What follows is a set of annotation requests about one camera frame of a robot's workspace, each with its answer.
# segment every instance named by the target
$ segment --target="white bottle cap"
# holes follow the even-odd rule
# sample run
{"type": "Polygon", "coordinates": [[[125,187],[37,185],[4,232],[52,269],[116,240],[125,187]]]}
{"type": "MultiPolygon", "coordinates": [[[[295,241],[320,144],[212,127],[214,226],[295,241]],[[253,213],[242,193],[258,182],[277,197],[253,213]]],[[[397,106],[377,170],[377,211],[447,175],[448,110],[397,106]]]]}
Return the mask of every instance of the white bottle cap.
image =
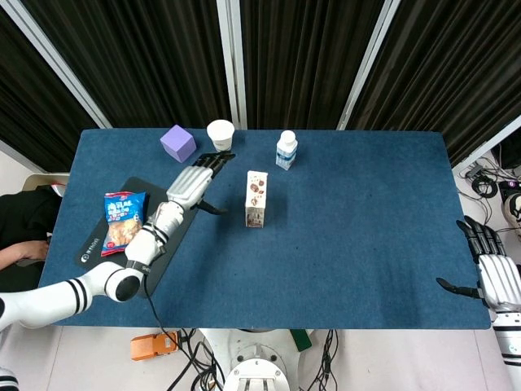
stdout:
{"type": "Polygon", "coordinates": [[[288,146],[291,146],[295,143],[295,133],[291,130],[284,130],[280,135],[280,139],[288,146]]]}

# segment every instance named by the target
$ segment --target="snack bag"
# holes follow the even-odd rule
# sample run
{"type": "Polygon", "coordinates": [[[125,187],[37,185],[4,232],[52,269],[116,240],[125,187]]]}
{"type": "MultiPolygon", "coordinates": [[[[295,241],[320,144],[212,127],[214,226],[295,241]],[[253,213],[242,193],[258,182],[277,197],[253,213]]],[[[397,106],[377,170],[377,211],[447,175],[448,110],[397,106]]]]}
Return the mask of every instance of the snack bag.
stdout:
{"type": "Polygon", "coordinates": [[[101,249],[102,257],[124,251],[130,240],[141,229],[146,195],[147,193],[130,191],[105,194],[108,232],[101,249]]]}

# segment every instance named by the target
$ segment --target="blue table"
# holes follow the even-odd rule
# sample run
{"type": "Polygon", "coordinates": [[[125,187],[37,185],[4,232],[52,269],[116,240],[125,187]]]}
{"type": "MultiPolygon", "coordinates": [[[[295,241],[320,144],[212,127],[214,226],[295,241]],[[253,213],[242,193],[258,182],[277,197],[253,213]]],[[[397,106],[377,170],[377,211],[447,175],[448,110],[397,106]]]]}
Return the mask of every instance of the blue table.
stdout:
{"type": "MultiPolygon", "coordinates": [[[[103,194],[137,176],[168,187],[212,151],[204,130],[185,164],[160,145],[166,129],[87,130],[72,166],[41,285],[84,273],[73,257],[103,213],[103,194]]],[[[278,131],[237,131],[153,300],[166,326],[225,328],[487,328],[480,301],[436,283],[477,280],[437,133],[297,130],[296,162],[274,163],[278,131]],[[266,171],[265,227],[246,228],[247,171],[266,171]]],[[[147,301],[94,299],[61,324],[155,326],[147,301]]]]}

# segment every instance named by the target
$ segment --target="person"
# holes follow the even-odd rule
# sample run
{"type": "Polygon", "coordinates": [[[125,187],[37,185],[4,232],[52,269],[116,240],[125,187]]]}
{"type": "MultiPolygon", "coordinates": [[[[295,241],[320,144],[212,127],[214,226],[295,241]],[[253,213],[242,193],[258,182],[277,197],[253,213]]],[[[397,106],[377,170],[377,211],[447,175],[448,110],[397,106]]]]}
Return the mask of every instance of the person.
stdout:
{"type": "Polygon", "coordinates": [[[37,288],[60,204],[49,186],[0,196],[0,292],[37,288]]]}

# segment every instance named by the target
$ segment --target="black mouse pad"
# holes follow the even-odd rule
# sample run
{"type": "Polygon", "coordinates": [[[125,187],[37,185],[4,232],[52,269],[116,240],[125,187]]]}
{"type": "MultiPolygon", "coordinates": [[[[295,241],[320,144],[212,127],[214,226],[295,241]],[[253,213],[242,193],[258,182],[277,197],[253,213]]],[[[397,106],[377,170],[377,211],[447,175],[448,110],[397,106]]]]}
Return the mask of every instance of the black mouse pad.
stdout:
{"type": "MultiPolygon", "coordinates": [[[[147,193],[147,198],[145,199],[144,204],[145,220],[155,212],[161,202],[167,201],[166,190],[164,188],[158,187],[136,177],[129,178],[121,190],[132,191],[133,193],[141,193],[145,191],[147,193]]],[[[166,253],[157,258],[154,263],[152,263],[151,272],[147,278],[147,289],[150,294],[154,292],[155,287],[163,276],[164,271],[168,267],[170,260],[175,254],[177,247],[182,241],[182,238],[185,236],[186,231],[190,227],[190,224],[192,223],[196,213],[197,209],[185,212],[183,223],[173,233],[167,244],[164,246],[166,253]]],[[[83,243],[81,250],[75,257],[76,263],[78,265],[84,269],[90,270],[99,265],[101,262],[112,261],[125,267],[127,263],[125,253],[116,253],[109,255],[108,257],[101,256],[101,247],[103,246],[103,241],[105,240],[107,231],[108,223],[103,213],[102,217],[98,221],[98,224],[96,224],[96,227],[90,234],[89,238],[83,243]]],[[[139,288],[138,295],[145,297],[143,286],[139,288]]]]}

